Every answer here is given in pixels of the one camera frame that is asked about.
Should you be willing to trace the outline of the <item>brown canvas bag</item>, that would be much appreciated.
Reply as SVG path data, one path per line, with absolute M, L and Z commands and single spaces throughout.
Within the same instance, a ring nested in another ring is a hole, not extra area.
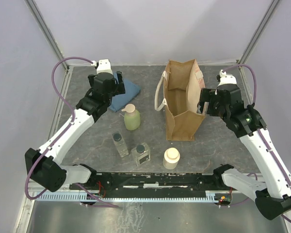
M 187 62 L 170 60 L 155 91 L 154 108 L 165 110 L 166 139 L 194 141 L 194 135 L 205 118 L 197 106 L 202 88 L 203 73 L 195 59 Z

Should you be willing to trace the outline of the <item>green pump bottle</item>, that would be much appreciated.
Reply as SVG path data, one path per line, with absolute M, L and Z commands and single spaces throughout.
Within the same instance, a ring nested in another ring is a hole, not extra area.
M 139 128 L 141 124 L 140 113 L 136 109 L 135 105 L 127 104 L 124 109 L 121 110 L 125 112 L 124 114 L 124 123 L 126 129 L 129 131 L 134 131 Z

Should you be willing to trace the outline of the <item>tall clear bottle black cap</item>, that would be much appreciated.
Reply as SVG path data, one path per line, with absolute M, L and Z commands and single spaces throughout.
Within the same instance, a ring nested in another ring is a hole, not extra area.
M 125 157 L 129 155 L 128 147 L 120 132 L 115 132 L 113 134 L 113 142 L 120 157 Z

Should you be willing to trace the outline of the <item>cream plastic bottle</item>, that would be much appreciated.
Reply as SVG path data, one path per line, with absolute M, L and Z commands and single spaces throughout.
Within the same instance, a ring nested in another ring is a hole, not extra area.
M 166 169 L 175 169 L 180 160 L 180 153 L 176 148 L 168 148 L 164 152 L 163 166 Z

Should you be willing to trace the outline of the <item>square clear bottle black cap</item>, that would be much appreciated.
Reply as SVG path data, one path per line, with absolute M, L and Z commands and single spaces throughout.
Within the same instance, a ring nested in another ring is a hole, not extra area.
M 151 159 L 150 147 L 147 143 L 141 143 L 131 150 L 132 156 L 137 166 L 140 166 Z

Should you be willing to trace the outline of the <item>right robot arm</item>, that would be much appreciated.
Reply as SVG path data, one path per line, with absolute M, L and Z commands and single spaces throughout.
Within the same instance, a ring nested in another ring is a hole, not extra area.
M 291 174 L 282 164 L 262 116 L 254 104 L 245 106 L 238 86 L 224 84 L 216 89 L 202 88 L 198 109 L 224 121 L 250 152 L 264 178 L 259 182 L 231 165 L 222 165 L 214 170 L 213 186 L 219 190 L 229 186 L 240 191 L 255 202 L 268 220 L 290 211 Z

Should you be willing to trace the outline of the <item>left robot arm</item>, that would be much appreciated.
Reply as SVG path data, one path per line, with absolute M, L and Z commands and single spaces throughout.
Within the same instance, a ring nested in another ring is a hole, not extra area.
M 90 89 L 78 102 L 69 120 L 40 148 L 25 153 L 29 178 L 50 192 L 64 184 L 81 183 L 86 189 L 97 185 L 93 169 L 86 165 L 63 166 L 62 161 L 79 137 L 107 111 L 112 98 L 125 93 L 122 72 L 88 76 Z

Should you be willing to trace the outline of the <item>folded blue cloth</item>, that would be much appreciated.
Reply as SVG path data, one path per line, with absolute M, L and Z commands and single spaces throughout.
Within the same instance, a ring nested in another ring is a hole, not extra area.
M 112 98 L 112 102 L 111 105 L 109 106 L 109 109 L 113 112 L 117 112 L 123 109 L 141 91 L 141 87 L 139 85 L 134 84 L 130 80 L 123 78 L 123 82 L 126 92 L 125 94 L 120 94 Z

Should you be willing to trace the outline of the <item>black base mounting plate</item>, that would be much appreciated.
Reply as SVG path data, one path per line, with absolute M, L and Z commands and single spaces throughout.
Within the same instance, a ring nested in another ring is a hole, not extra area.
M 151 172 L 98 172 L 82 186 L 88 190 L 102 185 L 106 190 L 124 187 L 155 187 L 181 186 L 197 188 L 198 190 L 224 190 L 230 187 L 212 173 L 151 173 Z

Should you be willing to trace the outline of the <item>right aluminium frame post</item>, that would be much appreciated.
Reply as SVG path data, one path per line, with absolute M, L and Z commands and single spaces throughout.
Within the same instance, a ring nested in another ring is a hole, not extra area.
M 281 0 L 272 0 L 270 5 L 268 6 L 265 14 L 263 15 L 258 27 L 256 28 L 255 32 L 253 33 L 248 45 L 246 46 L 241 58 L 237 60 L 238 64 L 245 64 L 249 59 L 250 54 L 254 50 L 255 46 L 257 45 L 259 39 L 261 38 L 263 32 L 265 31 L 268 23 L 271 21 L 274 13 L 276 12 L 277 8 L 279 7 Z

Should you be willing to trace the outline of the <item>aluminium frame post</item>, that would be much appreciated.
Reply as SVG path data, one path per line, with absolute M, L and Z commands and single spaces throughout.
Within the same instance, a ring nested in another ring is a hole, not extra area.
M 48 44 L 50 45 L 50 48 L 56 55 L 58 60 L 64 59 L 63 53 L 60 51 L 60 48 L 51 32 L 49 27 L 47 26 L 42 13 L 40 12 L 36 2 L 34 0 L 24 0 L 29 11 L 33 15 L 35 21 L 37 22 L 39 28 L 41 29 L 45 39 L 47 40 Z
M 241 58 L 237 60 L 238 64 L 245 64 L 249 59 L 250 54 L 254 50 L 255 46 L 257 45 L 259 39 L 261 38 L 263 32 L 265 31 L 268 23 L 271 21 L 274 13 L 276 12 L 277 8 L 279 7 L 281 0 L 272 0 L 270 5 L 268 6 L 265 14 L 263 15 L 258 27 L 256 28 L 255 32 L 253 33 L 248 45 L 246 46 Z

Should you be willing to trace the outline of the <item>left aluminium frame post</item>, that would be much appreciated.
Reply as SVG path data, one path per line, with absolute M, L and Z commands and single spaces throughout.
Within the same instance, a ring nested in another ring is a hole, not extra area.
M 35 21 L 37 22 L 39 28 L 41 29 L 45 39 L 47 40 L 48 44 L 50 45 L 50 48 L 56 55 L 58 60 L 64 59 L 63 53 L 60 51 L 60 48 L 51 32 L 49 27 L 47 26 L 42 13 L 40 12 L 36 2 L 34 0 L 24 0 L 29 11 L 33 15 Z

